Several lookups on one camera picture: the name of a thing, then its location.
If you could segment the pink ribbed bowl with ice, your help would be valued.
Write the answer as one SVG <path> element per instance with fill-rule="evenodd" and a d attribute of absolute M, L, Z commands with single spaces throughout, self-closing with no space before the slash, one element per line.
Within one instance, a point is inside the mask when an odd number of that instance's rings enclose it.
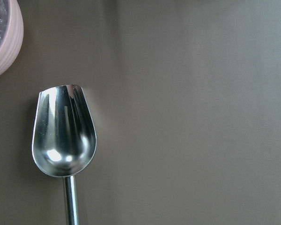
<path fill-rule="evenodd" d="M 23 41 L 23 18 L 16 0 L 0 0 L 0 75 L 15 61 Z"/>

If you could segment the steel ice scoop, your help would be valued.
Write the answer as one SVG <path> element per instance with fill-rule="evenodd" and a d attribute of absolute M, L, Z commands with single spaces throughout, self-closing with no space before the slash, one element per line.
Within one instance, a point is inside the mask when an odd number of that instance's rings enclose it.
<path fill-rule="evenodd" d="M 68 225 L 80 223 L 75 176 L 95 151 L 96 131 L 82 87 L 70 84 L 40 92 L 32 156 L 40 171 L 63 179 Z"/>

